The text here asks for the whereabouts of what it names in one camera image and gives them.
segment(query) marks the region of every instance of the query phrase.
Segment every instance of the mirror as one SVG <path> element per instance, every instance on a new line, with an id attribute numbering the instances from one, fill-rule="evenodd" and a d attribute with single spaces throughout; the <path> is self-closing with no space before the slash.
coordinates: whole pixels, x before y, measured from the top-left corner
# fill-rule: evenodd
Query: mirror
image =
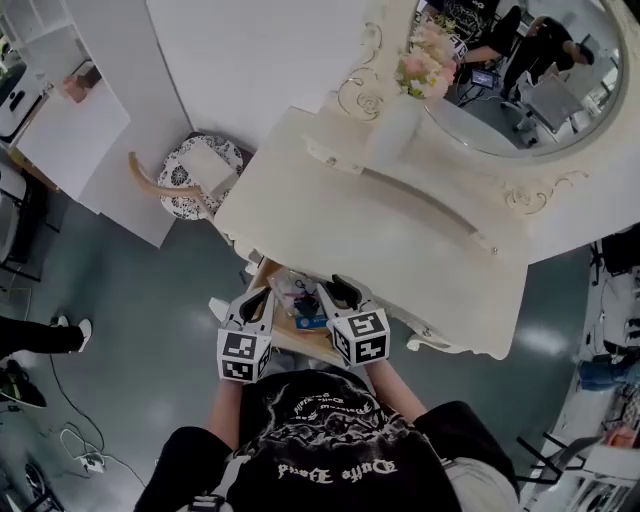
<path id="1" fill-rule="evenodd" d="M 427 17 L 466 46 L 446 101 L 425 102 L 465 145 L 552 153 L 596 129 L 616 101 L 620 36 L 599 0 L 421 0 L 416 24 Z"/>

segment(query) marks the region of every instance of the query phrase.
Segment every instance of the pink flower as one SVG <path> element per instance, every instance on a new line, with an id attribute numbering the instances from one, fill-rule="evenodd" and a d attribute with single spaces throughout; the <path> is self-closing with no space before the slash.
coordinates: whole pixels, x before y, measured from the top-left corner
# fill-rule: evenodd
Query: pink flower
<path id="1" fill-rule="evenodd" d="M 419 75 L 426 70 L 425 62 L 418 55 L 408 55 L 403 59 L 404 70 L 408 75 Z"/>

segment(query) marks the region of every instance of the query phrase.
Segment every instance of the white vase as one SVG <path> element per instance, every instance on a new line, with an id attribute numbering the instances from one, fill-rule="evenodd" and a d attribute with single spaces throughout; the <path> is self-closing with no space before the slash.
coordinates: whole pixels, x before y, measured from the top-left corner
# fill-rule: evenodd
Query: white vase
<path id="1" fill-rule="evenodd" d="M 400 158 L 420 125 L 423 102 L 407 94 L 391 98 L 367 139 L 364 149 L 366 167 L 388 167 Z"/>

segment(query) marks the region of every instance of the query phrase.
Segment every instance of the concrete floor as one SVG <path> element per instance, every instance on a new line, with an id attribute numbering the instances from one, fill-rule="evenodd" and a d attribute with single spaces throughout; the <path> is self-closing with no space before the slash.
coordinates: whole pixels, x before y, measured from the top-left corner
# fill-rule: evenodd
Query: concrete floor
<path id="1" fill-rule="evenodd" d="M 105 453 L 147 481 L 171 432 L 207 418 L 217 382 L 218 324 L 207 303 L 211 296 L 232 299 L 242 293 L 243 262 L 206 222 L 177 221 L 158 250 L 75 203 L 68 205 L 62 233 L 48 236 L 44 280 L 33 286 L 29 319 L 48 322 L 60 311 L 72 323 L 92 319 L 87 351 L 55 356 L 58 375 L 76 405 L 101 428 Z M 409 352 L 408 329 L 396 322 L 392 363 L 428 406 L 457 399 L 470 403 L 516 465 L 525 467 L 516 436 L 541 443 L 571 379 L 571 356 L 584 324 L 588 258 L 588 250 L 579 249 L 530 268 L 505 361 Z M 22 317 L 25 297 L 15 292 L 0 313 Z M 35 359 L 29 373 L 49 407 L 0 415 L 0 460 L 20 475 L 25 458 L 34 457 L 69 510 L 131 510 L 141 487 L 125 468 L 109 463 L 104 475 L 91 480 L 69 473 L 82 476 L 82 468 L 49 429 L 59 431 L 71 421 L 89 441 L 99 438 L 65 402 L 48 357 Z M 72 450 L 82 448 L 71 438 L 69 444 Z M 16 479 L 22 484 L 21 476 Z"/>

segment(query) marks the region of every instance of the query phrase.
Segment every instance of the white vanity table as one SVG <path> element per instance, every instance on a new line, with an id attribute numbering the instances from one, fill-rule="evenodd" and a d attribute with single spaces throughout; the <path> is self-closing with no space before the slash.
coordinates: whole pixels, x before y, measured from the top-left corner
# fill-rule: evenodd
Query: white vanity table
<path id="1" fill-rule="evenodd" d="M 503 359 L 530 261 L 528 216 L 562 184 L 588 177 L 635 123 L 637 109 L 621 103 L 638 81 L 637 23 L 622 0 L 607 2 L 624 34 L 623 80 L 604 121 L 582 140 L 516 158 L 500 134 L 477 126 L 450 133 L 446 121 L 454 117 L 431 112 L 400 160 L 376 166 L 366 144 L 393 94 L 415 2 L 374 3 L 364 55 L 343 84 L 355 84 L 354 103 L 374 115 L 345 109 L 338 91 L 315 115 L 290 109 L 215 224 L 282 265 L 366 283 L 418 333 L 414 341 Z"/>
<path id="2" fill-rule="evenodd" d="M 513 245 L 492 254 L 412 189 L 310 156 L 300 134 L 312 121 L 301 110 L 285 114 L 216 214 L 216 226 L 282 265 L 366 283 L 391 314 L 430 328 L 433 342 L 506 357 L 528 265 L 524 231 L 511 227 Z M 492 213 L 471 198 L 467 207 Z M 506 241 L 510 226 L 501 224 L 505 233 L 495 235 Z"/>

